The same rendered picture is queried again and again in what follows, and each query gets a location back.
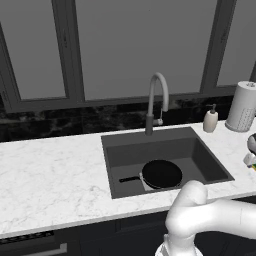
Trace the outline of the grey curved tap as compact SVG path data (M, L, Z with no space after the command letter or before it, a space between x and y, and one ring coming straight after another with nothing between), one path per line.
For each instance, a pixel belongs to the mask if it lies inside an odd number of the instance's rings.
M154 92L156 81L160 82L162 88L162 108L160 111L160 117L158 119L154 118L153 114L153 104L154 104ZM146 127L145 127L145 134L147 136L151 136L153 134L153 126L158 125L161 126L163 124L163 113L169 110L169 90L167 86L167 82L165 77L156 72L150 81L150 90L149 90L149 103L148 103L148 111L146 114Z

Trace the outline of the grey framed window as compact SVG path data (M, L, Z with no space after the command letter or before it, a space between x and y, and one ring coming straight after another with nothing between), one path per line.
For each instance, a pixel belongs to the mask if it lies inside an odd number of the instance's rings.
M0 0L7 112L174 99L256 81L256 0Z

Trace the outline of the black frying pan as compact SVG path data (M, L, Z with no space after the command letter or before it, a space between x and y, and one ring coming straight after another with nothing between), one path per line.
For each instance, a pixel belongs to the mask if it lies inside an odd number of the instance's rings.
M183 178L181 169L171 161L152 160L146 163L138 176L121 178L120 183L141 180L153 189L164 189L178 186Z

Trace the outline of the dark grey sink basin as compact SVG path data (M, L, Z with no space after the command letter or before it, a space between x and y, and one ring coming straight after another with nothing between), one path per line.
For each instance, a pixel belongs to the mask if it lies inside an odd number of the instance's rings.
M157 161L156 170L170 165L178 169L170 178L170 190L197 180L205 185L233 179L206 144L190 127L104 135L101 137L111 196L114 199L161 192L143 180L143 167Z

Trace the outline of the white paper towel roll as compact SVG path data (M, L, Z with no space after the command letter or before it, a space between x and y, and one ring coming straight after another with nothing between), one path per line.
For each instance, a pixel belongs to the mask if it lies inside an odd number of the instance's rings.
M240 81L236 87L225 126L235 132L247 132L256 115L256 82Z

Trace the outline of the white soap dispenser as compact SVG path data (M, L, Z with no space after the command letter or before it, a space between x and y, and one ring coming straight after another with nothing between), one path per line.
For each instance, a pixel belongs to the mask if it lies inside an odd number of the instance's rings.
M207 133L212 133L218 122L218 112L216 111L216 105L212 104L211 109L205 114L203 121L203 130Z

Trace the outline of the dark dishwasher front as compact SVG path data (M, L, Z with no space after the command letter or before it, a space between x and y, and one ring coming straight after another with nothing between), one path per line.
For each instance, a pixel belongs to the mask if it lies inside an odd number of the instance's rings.
M0 256L22 256L24 254L58 249L63 243L67 244L68 251L57 256L81 256L77 240L59 239L54 231L0 239Z

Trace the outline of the dark cupboard front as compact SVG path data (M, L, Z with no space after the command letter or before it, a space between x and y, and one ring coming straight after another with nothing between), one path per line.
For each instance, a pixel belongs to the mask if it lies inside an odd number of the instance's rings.
M167 212L83 225L78 229L82 256L155 256L167 232Z

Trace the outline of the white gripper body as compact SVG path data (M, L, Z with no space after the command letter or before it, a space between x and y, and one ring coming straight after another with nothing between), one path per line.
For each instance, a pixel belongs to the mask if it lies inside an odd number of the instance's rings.
M256 156L252 153L247 153L243 159L243 162L247 167L251 167L252 165L256 165Z

